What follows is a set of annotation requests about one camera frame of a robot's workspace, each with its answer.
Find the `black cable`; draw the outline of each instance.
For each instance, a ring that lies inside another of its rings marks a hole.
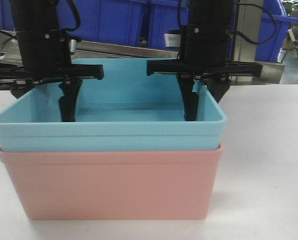
[[[10,34],[10,33],[8,33],[8,32],[5,32],[5,31],[3,31],[3,30],[0,30],[0,33],[1,33],[1,34],[4,34],[4,35],[7,35],[7,36],[10,37],[10,38],[17,39],[17,36],[14,36],[14,35],[12,35],[12,34]]]
[[[78,12],[74,2],[72,0],[67,0],[67,3],[69,5],[69,7],[72,11],[72,14],[74,16],[74,19],[75,19],[75,28],[65,28],[64,30],[72,32],[72,31],[77,30],[80,27],[81,19],[80,19],[79,12]]]
[[[254,45],[260,45],[260,44],[267,43],[268,41],[270,41],[274,37],[274,35],[276,34],[276,32],[278,30],[277,29],[278,28],[278,25],[277,25],[277,22],[276,22],[275,18],[273,17],[273,15],[265,7],[262,7],[262,6],[253,4],[253,3],[247,3],[246,4],[246,3],[236,2],[235,4],[237,4],[237,5],[244,5],[244,6],[246,6],[246,5],[247,6],[253,6],[253,7],[256,7],[256,8],[259,8],[259,9],[265,11],[269,15],[270,19],[272,20],[272,22],[274,24],[274,32],[272,33],[272,35],[267,40],[262,41],[262,42],[253,41],[253,40],[249,39],[246,35],[244,35],[240,31],[234,31],[231,34],[238,35],[238,36],[242,37],[248,43],[251,43],[251,44],[254,44]]]
[[[178,0],[178,12],[177,12],[178,26],[181,28],[181,0]]]
[[[13,38],[12,37],[9,37],[7,40],[5,40],[1,45],[0,45],[0,52],[2,52],[3,48],[6,46],[6,44],[12,40]]]

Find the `table surface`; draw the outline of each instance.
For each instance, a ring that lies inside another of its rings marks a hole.
[[[0,111],[15,101],[0,91]],[[298,85],[232,86],[205,220],[31,221],[0,162],[0,239],[298,240]]]

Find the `floor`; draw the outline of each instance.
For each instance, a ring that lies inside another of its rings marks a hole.
[[[278,61],[281,61],[286,50],[281,50]],[[289,52],[283,64],[285,69],[280,84],[298,84],[298,57],[295,50]]]

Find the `blue storage crate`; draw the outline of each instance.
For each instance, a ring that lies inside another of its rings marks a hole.
[[[184,121],[174,75],[146,75],[150,58],[78,59],[103,64],[103,80],[81,87],[77,122],[61,122],[57,83],[39,86],[0,113],[6,152],[215,150],[226,117],[200,86],[197,121]]]
[[[138,46],[148,0],[73,0],[81,26],[70,32],[86,41]],[[60,28],[75,27],[65,0],[57,6]],[[13,30],[9,0],[0,0],[0,29]]]
[[[269,10],[271,14],[282,16],[287,15],[282,0],[264,0],[263,7]]]
[[[277,22],[277,32],[274,37],[265,44],[258,45],[255,59],[257,61],[273,62],[278,61],[278,56],[283,45],[284,39],[291,28],[291,23],[295,23],[297,18],[273,15]],[[262,14],[259,42],[268,39],[274,31],[274,24],[266,13]]]
[[[179,29],[177,21],[178,1],[176,0],[151,0],[150,27],[148,47],[166,49],[164,34],[170,30]],[[188,23],[186,5],[181,4],[181,24]]]
[[[0,29],[14,30],[9,0],[0,0]]]

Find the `stacked bins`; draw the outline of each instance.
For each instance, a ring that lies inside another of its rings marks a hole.
[[[261,45],[258,45],[255,60],[264,62],[278,61],[284,39],[291,28],[291,23],[297,21],[294,17],[288,17],[281,0],[265,0],[264,7],[267,8],[277,22],[277,32],[273,38]],[[274,32],[274,24],[266,13],[262,14],[259,42],[267,40]]]
[[[226,117],[198,85],[198,119],[185,122],[175,76],[146,76],[148,59],[103,64],[86,79],[77,122],[61,122],[57,83],[0,113],[0,159],[36,220],[203,219]]]
[[[86,41],[138,46],[147,0],[74,0],[81,26],[70,34]],[[74,28],[75,20],[65,0],[57,6],[60,28]],[[13,30],[8,0],[0,0],[0,29]]]
[[[164,34],[180,29],[177,22],[177,0],[151,0],[148,47],[166,49]],[[181,24],[188,23],[188,9],[181,3]]]

